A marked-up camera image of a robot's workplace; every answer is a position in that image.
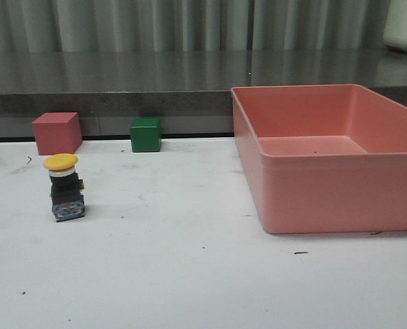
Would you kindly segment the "yellow push button switch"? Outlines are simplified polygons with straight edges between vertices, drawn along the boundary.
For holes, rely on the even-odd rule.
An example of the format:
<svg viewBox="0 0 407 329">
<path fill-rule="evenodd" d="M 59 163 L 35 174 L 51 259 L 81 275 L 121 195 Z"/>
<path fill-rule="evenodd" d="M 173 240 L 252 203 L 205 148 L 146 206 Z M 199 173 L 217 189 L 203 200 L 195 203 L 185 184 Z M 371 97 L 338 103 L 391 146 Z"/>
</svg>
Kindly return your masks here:
<svg viewBox="0 0 407 329">
<path fill-rule="evenodd" d="M 43 162 L 49 171 L 51 210 L 56 222 L 77 219 L 85 214 L 84 182 L 75 170 L 77 162 L 75 154 L 56 154 Z"/>
</svg>

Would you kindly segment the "green cube block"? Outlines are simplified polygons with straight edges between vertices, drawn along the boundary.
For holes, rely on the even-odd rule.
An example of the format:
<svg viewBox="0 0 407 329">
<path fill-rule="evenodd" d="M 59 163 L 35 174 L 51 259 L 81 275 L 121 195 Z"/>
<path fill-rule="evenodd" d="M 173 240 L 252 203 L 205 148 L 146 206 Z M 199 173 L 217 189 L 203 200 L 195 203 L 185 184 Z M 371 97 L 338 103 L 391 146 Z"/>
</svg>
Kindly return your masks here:
<svg viewBox="0 0 407 329">
<path fill-rule="evenodd" d="M 160 151 L 161 124 L 159 118 L 136 118 L 129 131 L 134 153 Z"/>
</svg>

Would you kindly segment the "grey stone counter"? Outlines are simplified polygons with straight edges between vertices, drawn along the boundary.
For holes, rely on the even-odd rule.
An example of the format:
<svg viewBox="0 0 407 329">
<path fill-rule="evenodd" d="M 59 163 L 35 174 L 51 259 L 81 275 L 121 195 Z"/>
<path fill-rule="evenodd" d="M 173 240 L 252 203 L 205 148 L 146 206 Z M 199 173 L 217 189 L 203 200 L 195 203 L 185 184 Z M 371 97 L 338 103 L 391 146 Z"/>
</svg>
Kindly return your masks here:
<svg viewBox="0 0 407 329">
<path fill-rule="evenodd" d="M 0 53 L 0 140 L 46 112 L 89 139 L 158 117 L 165 136 L 231 136 L 235 86 L 360 84 L 407 106 L 407 53 L 388 49 Z"/>
</svg>

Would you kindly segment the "pink plastic bin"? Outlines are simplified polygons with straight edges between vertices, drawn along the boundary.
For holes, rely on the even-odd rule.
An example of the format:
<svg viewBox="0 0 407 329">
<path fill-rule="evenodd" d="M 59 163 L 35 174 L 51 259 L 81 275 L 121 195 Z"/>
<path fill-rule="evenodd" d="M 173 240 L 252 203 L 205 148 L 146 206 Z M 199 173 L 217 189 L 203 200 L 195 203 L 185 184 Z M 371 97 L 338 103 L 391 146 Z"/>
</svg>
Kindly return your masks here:
<svg viewBox="0 0 407 329">
<path fill-rule="evenodd" d="M 272 234 L 407 230 L 407 107 L 356 84 L 232 89 L 234 135 Z"/>
</svg>

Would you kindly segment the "pink cube block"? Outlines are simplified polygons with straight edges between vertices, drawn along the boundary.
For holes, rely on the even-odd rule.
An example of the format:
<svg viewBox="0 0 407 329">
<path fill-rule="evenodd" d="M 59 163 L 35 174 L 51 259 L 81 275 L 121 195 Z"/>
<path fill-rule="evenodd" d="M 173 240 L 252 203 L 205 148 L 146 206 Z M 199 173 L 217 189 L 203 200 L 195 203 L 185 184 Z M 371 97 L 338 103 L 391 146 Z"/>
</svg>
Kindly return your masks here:
<svg viewBox="0 0 407 329">
<path fill-rule="evenodd" d="M 38 154 L 74 154 L 82 144 L 79 115 L 76 112 L 47 112 L 32 121 Z"/>
</svg>

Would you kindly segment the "white appliance on counter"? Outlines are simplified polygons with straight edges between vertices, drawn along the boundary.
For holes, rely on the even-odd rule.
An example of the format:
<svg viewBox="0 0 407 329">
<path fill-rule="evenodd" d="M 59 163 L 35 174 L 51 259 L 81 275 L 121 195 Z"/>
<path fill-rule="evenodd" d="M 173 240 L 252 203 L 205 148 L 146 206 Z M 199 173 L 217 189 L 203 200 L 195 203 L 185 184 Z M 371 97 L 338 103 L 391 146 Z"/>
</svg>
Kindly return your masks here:
<svg viewBox="0 0 407 329">
<path fill-rule="evenodd" d="M 407 52 L 407 0 L 390 0 L 383 41 L 387 47 Z"/>
</svg>

